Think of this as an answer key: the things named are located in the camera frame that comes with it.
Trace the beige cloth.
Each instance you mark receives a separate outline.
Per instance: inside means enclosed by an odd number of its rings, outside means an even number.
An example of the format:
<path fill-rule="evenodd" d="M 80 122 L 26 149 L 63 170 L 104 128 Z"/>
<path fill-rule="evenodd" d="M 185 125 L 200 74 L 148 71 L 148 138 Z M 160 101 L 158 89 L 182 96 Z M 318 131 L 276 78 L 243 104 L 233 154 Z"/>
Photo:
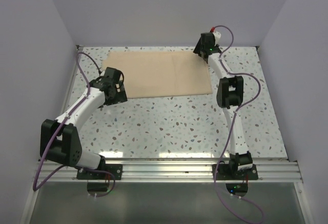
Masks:
<path fill-rule="evenodd" d="M 124 74 L 129 99 L 212 93 L 208 65 L 191 51 L 110 52 L 102 67 Z"/>

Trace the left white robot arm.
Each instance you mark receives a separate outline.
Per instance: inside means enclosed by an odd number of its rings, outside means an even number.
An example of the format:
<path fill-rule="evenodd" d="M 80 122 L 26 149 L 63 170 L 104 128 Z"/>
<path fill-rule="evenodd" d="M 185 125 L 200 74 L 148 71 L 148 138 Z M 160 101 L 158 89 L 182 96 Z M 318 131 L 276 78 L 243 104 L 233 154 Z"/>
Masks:
<path fill-rule="evenodd" d="M 126 102 L 124 74 L 107 67 L 87 84 L 82 96 L 56 119 L 41 125 L 40 156 L 44 160 L 74 167 L 87 168 L 95 179 L 106 175 L 104 157 L 82 148 L 79 131 L 96 109 Z"/>

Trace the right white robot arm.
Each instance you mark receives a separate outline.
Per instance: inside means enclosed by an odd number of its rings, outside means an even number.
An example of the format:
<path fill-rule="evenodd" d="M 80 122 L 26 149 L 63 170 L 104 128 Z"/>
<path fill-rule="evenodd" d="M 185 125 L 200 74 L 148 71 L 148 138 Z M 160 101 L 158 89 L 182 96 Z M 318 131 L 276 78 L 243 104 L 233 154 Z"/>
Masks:
<path fill-rule="evenodd" d="M 253 159 L 245 141 L 244 131 L 237 109 L 243 103 L 243 77 L 232 74 L 229 67 L 220 59 L 222 51 L 219 48 L 221 34 L 214 29 L 202 33 L 193 51 L 201 57 L 219 79 L 216 100 L 225 115 L 228 126 L 229 163 L 216 172 L 220 179 L 240 179 L 253 167 Z"/>

